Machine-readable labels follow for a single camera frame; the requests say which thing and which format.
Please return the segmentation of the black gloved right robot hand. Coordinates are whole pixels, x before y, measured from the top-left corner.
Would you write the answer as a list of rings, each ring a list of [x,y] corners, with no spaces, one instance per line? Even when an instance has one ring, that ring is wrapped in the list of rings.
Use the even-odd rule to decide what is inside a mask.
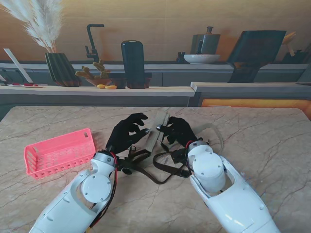
[[[168,125],[157,125],[156,129],[164,133],[169,144],[177,141],[183,147],[187,147],[189,142],[197,141],[198,138],[192,131],[190,125],[182,118],[171,116],[168,120]]]

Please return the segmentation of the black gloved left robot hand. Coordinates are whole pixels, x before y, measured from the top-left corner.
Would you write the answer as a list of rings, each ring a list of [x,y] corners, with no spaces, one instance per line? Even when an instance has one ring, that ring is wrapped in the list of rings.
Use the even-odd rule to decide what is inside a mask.
[[[148,117],[145,114],[135,113],[120,121],[114,127],[105,150],[109,153],[118,154],[137,143],[150,131],[148,128],[139,128],[139,126],[144,126],[143,120],[147,119]]]

